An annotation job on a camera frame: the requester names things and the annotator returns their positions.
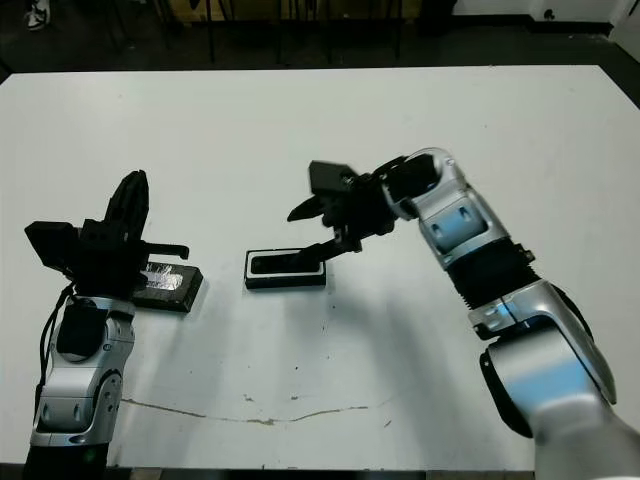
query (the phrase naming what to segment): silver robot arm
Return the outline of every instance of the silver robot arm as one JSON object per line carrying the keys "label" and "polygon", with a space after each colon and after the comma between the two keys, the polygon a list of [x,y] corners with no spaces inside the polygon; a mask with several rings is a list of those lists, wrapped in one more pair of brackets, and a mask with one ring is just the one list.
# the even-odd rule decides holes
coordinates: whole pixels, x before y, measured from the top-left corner
{"label": "silver robot arm", "polygon": [[140,271],[152,253],[189,256],[187,247],[141,239],[148,190],[146,174],[135,171],[120,182],[103,220],[87,219],[82,228],[38,221],[25,229],[42,263],[72,281],[40,339],[40,379],[25,480],[102,477],[124,367],[133,350],[132,299],[147,283]]}
{"label": "silver robot arm", "polygon": [[588,325],[567,296],[529,267],[451,155],[438,148],[406,159],[433,161],[424,193],[385,183],[387,204],[418,219],[442,268],[471,308],[484,340],[480,367],[502,419],[535,441],[539,480],[640,479],[640,435],[613,412],[613,375]]}

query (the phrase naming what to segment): table surface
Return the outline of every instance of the table surface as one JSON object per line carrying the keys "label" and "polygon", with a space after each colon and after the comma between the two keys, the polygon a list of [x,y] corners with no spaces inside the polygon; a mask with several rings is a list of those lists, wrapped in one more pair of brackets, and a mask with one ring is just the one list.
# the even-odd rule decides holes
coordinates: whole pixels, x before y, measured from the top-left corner
{"label": "table surface", "polygon": [[246,250],[330,238],[285,222],[311,160],[365,172],[427,146],[455,155],[582,308],[640,428],[640,111],[598,67],[14,75],[0,87],[0,461],[26,457],[40,331],[66,283],[23,228],[100,218],[142,168],[144,238],[188,244],[206,281],[188,315],[136,315],[110,463],[531,469],[417,224],[332,260],[323,291],[243,285]]}

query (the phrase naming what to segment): small black box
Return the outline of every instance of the small black box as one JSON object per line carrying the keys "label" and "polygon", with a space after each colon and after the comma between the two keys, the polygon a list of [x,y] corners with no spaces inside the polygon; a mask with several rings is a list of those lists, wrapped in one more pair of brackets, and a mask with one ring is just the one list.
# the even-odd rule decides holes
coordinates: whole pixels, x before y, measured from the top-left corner
{"label": "small black box", "polygon": [[149,262],[140,273],[147,277],[147,286],[133,295],[137,307],[191,311],[202,284],[202,273],[197,267]]}
{"label": "small black box", "polygon": [[304,270],[288,261],[300,248],[249,250],[244,263],[244,283],[249,290],[276,287],[309,287],[327,284],[327,270],[319,262]]}

